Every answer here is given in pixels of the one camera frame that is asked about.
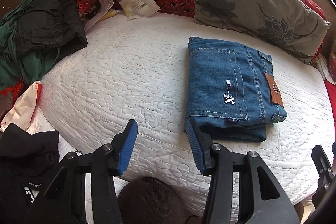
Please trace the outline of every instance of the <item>back pocket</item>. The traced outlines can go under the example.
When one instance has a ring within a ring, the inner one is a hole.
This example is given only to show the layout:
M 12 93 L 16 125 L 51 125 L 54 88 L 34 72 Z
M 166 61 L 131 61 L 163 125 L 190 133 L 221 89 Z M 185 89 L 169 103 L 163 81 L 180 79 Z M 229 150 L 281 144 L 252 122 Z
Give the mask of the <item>back pocket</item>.
M 186 116 L 194 115 L 248 119 L 234 50 L 198 48 L 190 53 Z

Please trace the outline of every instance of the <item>mattress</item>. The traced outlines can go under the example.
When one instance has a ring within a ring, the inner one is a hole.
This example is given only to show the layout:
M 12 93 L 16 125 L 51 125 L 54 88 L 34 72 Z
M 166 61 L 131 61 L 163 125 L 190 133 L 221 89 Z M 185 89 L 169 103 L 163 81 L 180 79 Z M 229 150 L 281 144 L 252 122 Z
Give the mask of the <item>mattress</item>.
M 53 126 L 44 117 L 41 109 L 37 107 L 34 111 L 31 125 L 27 132 L 30 134 L 34 134 L 37 132 L 44 132 L 48 130 L 55 130 L 55 128 L 53 128 Z M 63 157 L 71 151 L 76 151 L 76 149 L 60 135 L 58 143 L 59 160 L 61 161 Z M 115 193 L 118 196 L 121 190 L 128 184 L 128 181 L 122 180 L 117 177 L 113 177 L 113 181 Z M 86 174 L 85 176 L 85 213 L 86 223 L 94 224 L 91 203 L 91 174 Z
M 94 151 L 138 122 L 138 137 L 123 177 L 151 176 L 171 185 L 192 213 L 202 215 L 210 184 L 196 169 L 183 133 L 191 36 L 236 41 L 272 55 L 274 79 L 288 117 L 269 125 L 263 143 L 220 141 L 237 153 L 257 151 L 293 204 L 317 188 L 310 157 L 321 144 L 332 160 L 334 122 L 320 73 L 257 38 L 197 24 L 194 19 L 156 13 L 95 24 L 88 47 L 66 57 L 43 77 L 40 108 L 76 150 Z M 232 217 L 239 206 L 234 174 Z

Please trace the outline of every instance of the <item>black garment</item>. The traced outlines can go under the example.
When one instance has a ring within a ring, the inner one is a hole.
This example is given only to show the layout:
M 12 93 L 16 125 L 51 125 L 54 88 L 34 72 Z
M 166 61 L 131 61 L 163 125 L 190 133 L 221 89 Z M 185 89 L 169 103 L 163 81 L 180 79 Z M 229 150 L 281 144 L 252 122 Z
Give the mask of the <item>black garment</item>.
M 0 139 L 0 223 L 22 223 L 29 206 L 24 186 L 39 189 L 59 163 L 58 131 L 29 134 L 11 123 Z
M 55 63 L 85 48 L 76 0 L 32 0 L 18 20 L 14 43 L 18 59 L 41 50 L 41 56 L 50 56 Z

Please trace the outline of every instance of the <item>white logo on black garment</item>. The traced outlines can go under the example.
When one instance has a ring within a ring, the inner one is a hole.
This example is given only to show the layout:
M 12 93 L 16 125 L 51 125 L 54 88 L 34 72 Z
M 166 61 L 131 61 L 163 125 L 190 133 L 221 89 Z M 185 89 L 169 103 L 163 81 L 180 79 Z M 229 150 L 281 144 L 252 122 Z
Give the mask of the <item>white logo on black garment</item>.
M 227 94 L 224 94 L 224 98 L 226 99 L 225 100 L 225 103 L 228 104 L 228 103 L 231 103 L 231 104 L 235 104 L 235 102 L 233 101 L 235 98 L 231 95 L 227 95 Z

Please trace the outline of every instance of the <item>green fabric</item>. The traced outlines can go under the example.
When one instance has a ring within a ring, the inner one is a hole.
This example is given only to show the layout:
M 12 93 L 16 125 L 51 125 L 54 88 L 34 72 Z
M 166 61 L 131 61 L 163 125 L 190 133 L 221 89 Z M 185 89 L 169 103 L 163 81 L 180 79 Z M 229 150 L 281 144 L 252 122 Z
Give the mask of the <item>green fabric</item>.
M 27 85 L 41 80 L 59 57 L 60 49 L 56 48 L 34 50 L 20 59 L 16 57 L 17 22 L 31 1 L 23 0 L 0 21 L 0 90 L 16 85 L 20 78 Z
M 32 0 L 23 0 L 0 21 L 0 90 L 17 84 L 22 77 L 21 61 L 16 59 L 14 36 L 17 21 Z

